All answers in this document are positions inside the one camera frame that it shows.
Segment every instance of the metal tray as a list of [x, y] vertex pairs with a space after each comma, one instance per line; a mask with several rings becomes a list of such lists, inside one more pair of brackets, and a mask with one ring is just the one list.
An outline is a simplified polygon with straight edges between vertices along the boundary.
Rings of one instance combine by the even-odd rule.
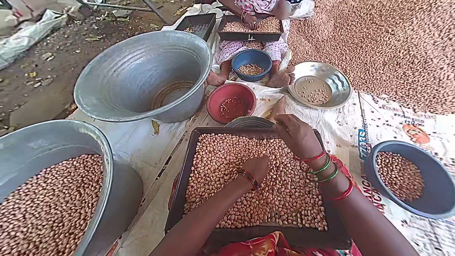
[[[196, 153], [196, 144], [199, 141], [199, 135], [204, 133], [226, 133], [244, 136], [247, 138], [256, 139], [272, 139], [279, 138], [278, 134], [273, 129], [263, 128], [226, 128], [226, 127], [198, 127], [191, 132], [190, 141], [188, 143], [187, 152], [183, 162], [182, 170], [178, 180], [176, 192], [172, 199], [171, 209], [167, 216], [165, 233], [167, 233], [177, 222], [183, 217], [184, 205], [186, 202], [185, 194], [187, 191], [188, 180], [191, 173], [193, 156]], [[322, 145], [321, 135], [317, 130], [314, 130], [319, 143]], [[329, 226], [328, 231], [319, 231], [313, 228], [298, 228], [298, 227], [280, 227], [280, 226], [253, 226], [243, 228], [216, 228], [211, 233], [207, 241], [210, 243], [223, 246], [232, 242], [241, 242], [256, 237], [268, 235], [274, 231], [281, 231], [290, 246], [293, 247], [316, 247], [326, 249], [342, 249], [351, 248], [351, 238], [346, 232], [341, 219], [334, 209], [333, 203], [330, 200], [324, 200], [323, 206], [326, 213], [326, 221]]]
[[175, 30], [185, 31], [186, 28], [195, 28], [192, 34], [204, 39], [206, 42], [215, 26], [216, 13], [189, 15], [183, 18]]
[[[256, 18], [259, 21], [269, 17], [270, 14], [256, 14]], [[251, 32], [223, 32], [223, 28], [228, 22], [241, 22], [240, 18], [235, 15], [225, 15], [220, 22], [218, 27], [218, 34], [220, 35], [221, 41], [260, 41], [260, 42], [275, 42], [280, 39], [283, 34], [283, 22], [280, 21], [280, 32], [279, 33], [251, 33]]]

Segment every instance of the bangle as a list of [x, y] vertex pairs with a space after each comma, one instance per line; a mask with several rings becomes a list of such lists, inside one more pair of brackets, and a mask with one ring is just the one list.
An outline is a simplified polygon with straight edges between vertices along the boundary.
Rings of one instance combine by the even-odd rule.
[[251, 185], [253, 185], [253, 189], [252, 190], [258, 190], [259, 189], [258, 181], [251, 175], [250, 172], [248, 172], [245, 169], [240, 169], [238, 171], [238, 174], [240, 174], [243, 177], [247, 178], [247, 180], [251, 183]]
[[351, 194], [352, 189], [353, 189], [353, 187], [354, 187], [354, 184], [352, 183], [352, 180], [351, 180], [350, 178], [348, 178], [348, 180], [349, 180], [349, 187], [348, 187], [348, 189], [347, 189], [341, 196], [335, 197], [335, 198], [333, 198], [332, 200], [334, 200], [334, 201], [341, 200], [341, 199], [343, 199], [343, 198], [346, 198], [349, 194]]
[[325, 151], [322, 151], [321, 154], [313, 157], [313, 158], [310, 158], [310, 159], [300, 159], [298, 156], [294, 155], [294, 159], [297, 160], [297, 161], [300, 161], [300, 162], [309, 162], [309, 161], [313, 161], [313, 160], [316, 160], [316, 159], [319, 159], [321, 157], [323, 157], [324, 155], [326, 154]]
[[308, 174], [316, 174], [316, 173], [320, 173], [322, 171], [324, 171], [325, 169], [327, 169], [330, 165], [330, 157], [329, 155], [327, 154], [327, 162], [325, 163], [324, 167], [322, 167], [322, 169], [320, 169], [319, 171], [314, 171], [314, 172], [307, 172]]
[[337, 175], [337, 173], [338, 173], [338, 166], [335, 164], [335, 171], [334, 171], [334, 173], [332, 173], [332, 175], [330, 175], [328, 178], [323, 179], [323, 180], [314, 180], [314, 179], [312, 179], [311, 181], [313, 181], [313, 182], [324, 182], [324, 181], [328, 181], [328, 180], [333, 179], [333, 178]]
[[243, 11], [243, 12], [242, 12], [242, 15], [240, 16], [240, 20], [241, 20], [242, 22], [245, 22], [245, 18], [246, 18], [246, 17], [247, 17], [247, 12], [246, 12], [246, 11]]

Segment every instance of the toe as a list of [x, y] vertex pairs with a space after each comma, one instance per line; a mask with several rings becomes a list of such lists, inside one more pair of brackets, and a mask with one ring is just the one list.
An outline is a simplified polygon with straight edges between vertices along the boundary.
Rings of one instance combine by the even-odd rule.
[[294, 70], [295, 70], [295, 67], [294, 67], [294, 66], [288, 67], [288, 68], [286, 69], [286, 73], [290, 74], [290, 73], [294, 72]]

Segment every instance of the woman's hand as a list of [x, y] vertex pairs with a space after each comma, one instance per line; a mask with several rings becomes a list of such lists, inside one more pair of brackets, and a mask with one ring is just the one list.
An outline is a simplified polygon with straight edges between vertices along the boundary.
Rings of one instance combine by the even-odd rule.
[[251, 15], [249, 13], [245, 14], [245, 18], [243, 19], [245, 24], [247, 24], [252, 30], [255, 30], [258, 28], [258, 20], [256, 19], [256, 16]]
[[307, 123], [293, 114], [277, 115], [275, 128], [288, 148], [300, 159], [310, 159], [322, 153], [321, 144]]
[[259, 184], [265, 179], [268, 174], [268, 155], [264, 154], [262, 157], [255, 157], [246, 160], [242, 169], [247, 170], [258, 181]]

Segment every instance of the foot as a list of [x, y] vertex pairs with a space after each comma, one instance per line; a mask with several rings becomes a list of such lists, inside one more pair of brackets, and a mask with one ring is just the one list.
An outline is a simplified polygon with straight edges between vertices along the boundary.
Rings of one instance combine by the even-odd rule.
[[270, 114], [270, 121], [275, 123], [276, 122], [275, 117], [277, 115], [286, 114], [286, 110], [285, 110], [286, 99], [287, 99], [287, 96], [284, 95], [283, 97], [281, 97], [281, 99], [279, 99], [277, 101], [277, 103], [275, 103], [275, 106], [272, 108], [272, 114]]
[[210, 71], [207, 77], [207, 83], [216, 87], [223, 85], [226, 80], [226, 77], [213, 71]]
[[267, 87], [281, 88], [294, 83], [295, 67], [288, 67], [285, 71], [271, 75], [269, 81], [265, 84]]

